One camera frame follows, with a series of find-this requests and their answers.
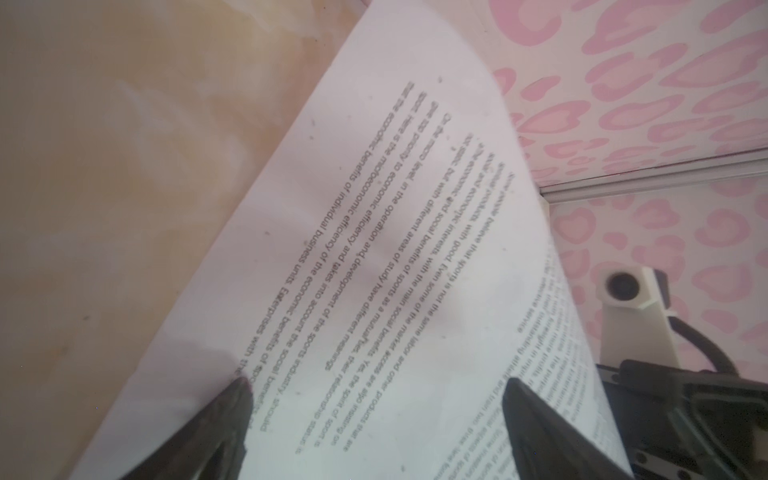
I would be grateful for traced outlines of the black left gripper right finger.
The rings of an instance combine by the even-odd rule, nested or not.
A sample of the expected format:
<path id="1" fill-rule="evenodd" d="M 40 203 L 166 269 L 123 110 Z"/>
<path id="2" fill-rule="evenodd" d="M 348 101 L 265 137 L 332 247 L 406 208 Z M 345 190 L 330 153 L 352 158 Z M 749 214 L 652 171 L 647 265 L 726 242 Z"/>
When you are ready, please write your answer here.
<path id="1" fill-rule="evenodd" d="M 507 380 L 502 411 L 520 479 L 620 480 L 630 477 L 522 380 Z"/>

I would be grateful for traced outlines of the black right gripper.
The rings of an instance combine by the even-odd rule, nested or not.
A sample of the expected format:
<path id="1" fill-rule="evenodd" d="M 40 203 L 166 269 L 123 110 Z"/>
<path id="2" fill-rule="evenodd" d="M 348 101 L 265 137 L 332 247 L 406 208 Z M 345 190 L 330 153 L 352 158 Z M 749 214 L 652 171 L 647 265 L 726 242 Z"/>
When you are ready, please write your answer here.
<path id="1" fill-rule="evenodd" d="M 633 360 L 598 372 L 635 478 L 766 478 L 766 384 Z"/>

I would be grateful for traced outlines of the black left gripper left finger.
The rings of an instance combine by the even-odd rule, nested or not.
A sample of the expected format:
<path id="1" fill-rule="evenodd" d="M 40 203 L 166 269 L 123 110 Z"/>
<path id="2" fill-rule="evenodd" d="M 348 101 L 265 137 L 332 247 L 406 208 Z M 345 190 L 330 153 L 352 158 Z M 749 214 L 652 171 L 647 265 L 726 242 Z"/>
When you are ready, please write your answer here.
<path id="1" fill-rule="evenodd" d="M 233 380 L 126 479 L 237 479 L 247 453 L 251 384 Z"/>

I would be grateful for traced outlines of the text sheet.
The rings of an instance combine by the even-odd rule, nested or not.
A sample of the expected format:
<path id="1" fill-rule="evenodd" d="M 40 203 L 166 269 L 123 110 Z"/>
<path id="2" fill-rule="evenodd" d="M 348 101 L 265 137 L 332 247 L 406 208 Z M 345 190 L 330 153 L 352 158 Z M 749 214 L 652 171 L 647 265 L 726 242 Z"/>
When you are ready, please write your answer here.
<path id="1" fill-rule="evenodd" d="M 73 477 L 240 376 L 245 479 L 513 479 L 511 377 L 628 469 L 496 82 L 429 5 L 370 5 Z"/>

